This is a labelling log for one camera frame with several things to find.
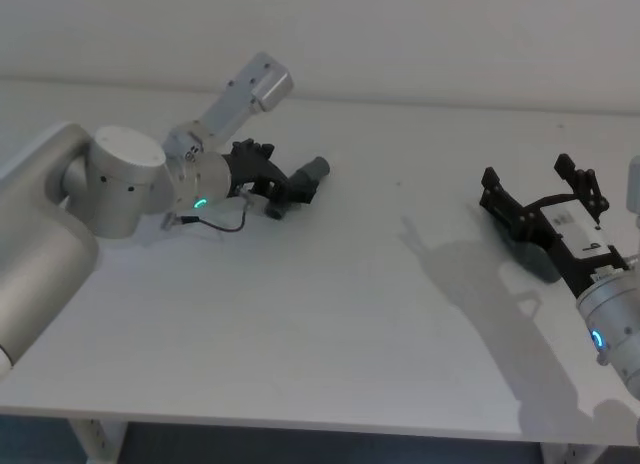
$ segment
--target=robotic arm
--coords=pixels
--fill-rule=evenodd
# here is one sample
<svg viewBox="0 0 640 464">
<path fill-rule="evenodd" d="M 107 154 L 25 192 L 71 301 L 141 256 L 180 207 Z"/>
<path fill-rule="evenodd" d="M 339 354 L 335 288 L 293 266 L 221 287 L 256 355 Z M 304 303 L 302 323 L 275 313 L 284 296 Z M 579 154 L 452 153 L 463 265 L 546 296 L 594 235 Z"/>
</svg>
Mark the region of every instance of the robotic arm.
<svg viewBox="0 0 640 464">
<path fill-rule="evenodd" d="M 640 295 L 635 272 L 602 233 L 600 215 L 609 202 L 600 192 L 595 172 L 576 170 L 566 154 L 558 157 L 555 170 L 573 192 L 522 206 L 503 189 L 489 167 L 482 178 L 480 205 L 512 242 L 532 243 L 544 251 L 528 252 L 526 267 L 557 270 L 577 299 L 598 362 L 611 363 L 629 392 L 640 399 Z M 632 188 L 640 190 L 630 179 Z M 630 210 L 634 210 L 631 202 L 635 202 L 635 195 L 630 192 Z M 532 265 L 531 259 L 538 262 Z"/>
<path fill-rule="evenodd" d="M 93 272 L 96 237 L 132 235 L 142 214 L 199 208 L 248 191 L 284 217 L 310 203 L 329 173 L 317 157 L 291 178 L 253 140 L 216 148 L 253 114 L 291 91 L 287 69 L 265 53 L 230 81 L 199 119 L 177 126 L 164 146 L 132 129 L 103 127 L 92 138 L 75 124 L 48 131 L 0 180 L 0 376 L 22 357 Z"/>
</svg>

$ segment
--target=white label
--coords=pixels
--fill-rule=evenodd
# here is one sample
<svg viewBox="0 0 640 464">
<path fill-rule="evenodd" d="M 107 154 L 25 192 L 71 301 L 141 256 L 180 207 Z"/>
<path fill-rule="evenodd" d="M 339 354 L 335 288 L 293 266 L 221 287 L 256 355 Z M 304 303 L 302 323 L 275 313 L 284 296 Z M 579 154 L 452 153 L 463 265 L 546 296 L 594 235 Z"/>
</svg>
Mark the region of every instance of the white label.
<svg viewBox="0 0 640 464">
<path fill-rule="evenodd" d="M 609 254 L 608 240 L 580 201 L 573 200 L 540 208 L 553 229 L 577 259 Z"/>
</svg>

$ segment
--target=cable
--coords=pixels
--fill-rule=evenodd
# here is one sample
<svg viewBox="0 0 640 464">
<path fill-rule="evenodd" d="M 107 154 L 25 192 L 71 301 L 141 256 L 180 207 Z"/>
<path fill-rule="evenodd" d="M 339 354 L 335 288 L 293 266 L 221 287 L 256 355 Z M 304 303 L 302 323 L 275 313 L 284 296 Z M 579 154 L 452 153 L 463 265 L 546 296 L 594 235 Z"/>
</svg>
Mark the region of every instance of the cable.
<svg viewBox="0 0 640 464">
<path fill-rule="evenodd" d="M 198 222 L 200 224 L 203 224 L 207 227 L 211 227 L 212 229 L 215 229 L 216 231 L 220 231 L 220 232 L 227 232 L 227 233 L 240 232 L 242 229 L 244 229 L 244 225 L 247 221 L 247 210 L 249 209 L 249 207 L 251 207 L 251 202 L 246 200 L 244 207 L 242 208 L 242 218 L 240 219 L 240 225 L 238 225 L 238 227 L 229 228 L 229 227 L 218 226 L 217 224 L 213 224 L 212 222 L 205 221 L 204 219 L 200 219 L 198 216 L 177 216 L 177 219 L 179 224 L 193 224 Z"/>
</svg>

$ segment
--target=floor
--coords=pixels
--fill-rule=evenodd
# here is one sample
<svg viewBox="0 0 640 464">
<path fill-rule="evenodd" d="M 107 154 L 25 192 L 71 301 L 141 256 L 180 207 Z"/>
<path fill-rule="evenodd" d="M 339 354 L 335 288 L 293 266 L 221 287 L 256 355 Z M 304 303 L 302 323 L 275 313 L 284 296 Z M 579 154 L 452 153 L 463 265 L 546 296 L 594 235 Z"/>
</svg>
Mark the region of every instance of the floor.
<svg viewBox="0 0 640 464">
<path fill-rule="evenodd" d="M 0 464 L 80 464 L 64 420 L 0 416 Z M 540 464 L 536 444 L 334 432 L 138 424 L 121 464 Z"/>
</svg>

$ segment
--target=table surface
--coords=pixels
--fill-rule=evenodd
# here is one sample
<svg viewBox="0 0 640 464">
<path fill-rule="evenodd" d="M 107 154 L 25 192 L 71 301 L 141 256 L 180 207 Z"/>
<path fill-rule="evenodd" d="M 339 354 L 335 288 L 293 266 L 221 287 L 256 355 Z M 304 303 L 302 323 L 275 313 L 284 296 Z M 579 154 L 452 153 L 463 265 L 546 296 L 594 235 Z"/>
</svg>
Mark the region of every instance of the table surface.
<svg viewBox="0 0 640 464">
<path fill-rule="evenodd" d="M 162 140 L 212 99 L 2 82 L 0 158 L 60 120 Z M 149 216 L 102 240 L 0 383 L 0 412 L 635 444 L 640 405 L 596 363 L 573 296 L 513 262 L 478 200 L 489 165 L 523 202 L 565 192 L 568 152 L 597 170 L 604 229 L 633 254 L 639 136 L 632 117 L 287 100 L 239 137 L 274 143 L 285 172 L 327 158 L 313 204 L 236 235 Z M 207 215 L 232 225 L 240 207 Z"/>
</svg>

